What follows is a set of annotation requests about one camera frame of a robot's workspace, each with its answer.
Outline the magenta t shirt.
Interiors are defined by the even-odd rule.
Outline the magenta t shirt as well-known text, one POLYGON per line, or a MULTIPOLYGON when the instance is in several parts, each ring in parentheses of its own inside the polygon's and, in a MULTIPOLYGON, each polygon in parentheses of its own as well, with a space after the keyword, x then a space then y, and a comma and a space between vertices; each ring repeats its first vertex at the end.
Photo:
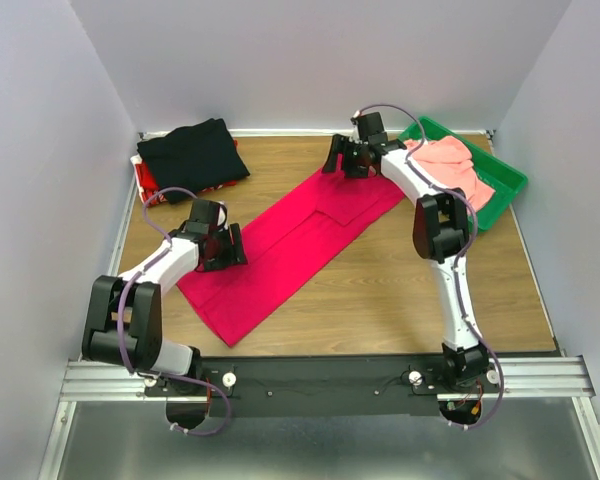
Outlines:
POLYGON ((246 264, 191 272, 178 288, 233 347, 403 197, 382 176, 315 172, 242 229, 246 264))

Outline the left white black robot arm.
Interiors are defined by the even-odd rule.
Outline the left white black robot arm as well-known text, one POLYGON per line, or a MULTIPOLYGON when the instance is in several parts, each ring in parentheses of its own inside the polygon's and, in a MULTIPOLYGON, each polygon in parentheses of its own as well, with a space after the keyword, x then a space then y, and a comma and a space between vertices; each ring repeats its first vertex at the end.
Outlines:
POLYGON ((224 204, 197 199, 189 218, 166 233, 147 259, 119 276, 99 276, 91 290, 82 356, 167 377, 177 393, 194 393, 202 380, 200 351, 164 338, 162 298, 192 272, 247 263, 240 227, 227 220, 224 204))

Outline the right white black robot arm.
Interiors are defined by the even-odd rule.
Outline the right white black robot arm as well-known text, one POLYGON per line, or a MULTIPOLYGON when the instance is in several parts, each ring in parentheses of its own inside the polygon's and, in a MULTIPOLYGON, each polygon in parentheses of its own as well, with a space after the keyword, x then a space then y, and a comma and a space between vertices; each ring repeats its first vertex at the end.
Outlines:
POLYGON ((380 174, 413 203, 414 248, 432 268, 443 310, 440 379, 447 389, 463 391, 489 367, 467 280, 466 255, 477 236, 476 212, 461 189, 444 185, 417 163, 415 153, 427 145, 424 130, 413 147, 391 140, 374 105, 356 111, 351 122, 351 135, 332 137, 322 171, 341 169, 353 179, 380 174))

